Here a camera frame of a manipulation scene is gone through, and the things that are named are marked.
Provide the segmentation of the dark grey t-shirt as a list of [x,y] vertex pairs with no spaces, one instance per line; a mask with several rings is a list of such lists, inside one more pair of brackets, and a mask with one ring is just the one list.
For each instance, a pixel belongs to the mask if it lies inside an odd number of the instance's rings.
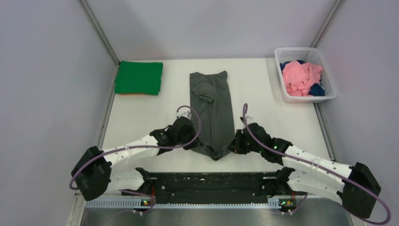
[[193,151],[217,161],[230,153],[235,138],[228,73],[190,74],[190,106],[200,117],[201,145]]

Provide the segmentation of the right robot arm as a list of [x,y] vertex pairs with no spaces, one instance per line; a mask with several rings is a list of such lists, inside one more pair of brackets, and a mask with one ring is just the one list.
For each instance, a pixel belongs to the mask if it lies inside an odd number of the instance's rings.
[[310,154],[291,142],[271,137],[257,123],[236,131],[227,148],[236,154],[259,153],[268,162],[281,165],[276,188],[282,194],[305,192],[342,205],[352,215],[368,219],[381,187],[368,166],[337,163]]

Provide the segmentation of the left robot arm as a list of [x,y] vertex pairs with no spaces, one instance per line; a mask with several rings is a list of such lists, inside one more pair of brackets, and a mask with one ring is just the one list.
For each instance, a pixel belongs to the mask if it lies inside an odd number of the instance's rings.
[[198,143],[192,121],[187,116],[179,116],[165,129],[156,129],[131,143],[104,150],[90,147],[71,172],[74,189],[79,190],[86,201],[125,189],[146,194],[151,182],[145,170],[134,167],[136,161],[175,148],[190,150]]

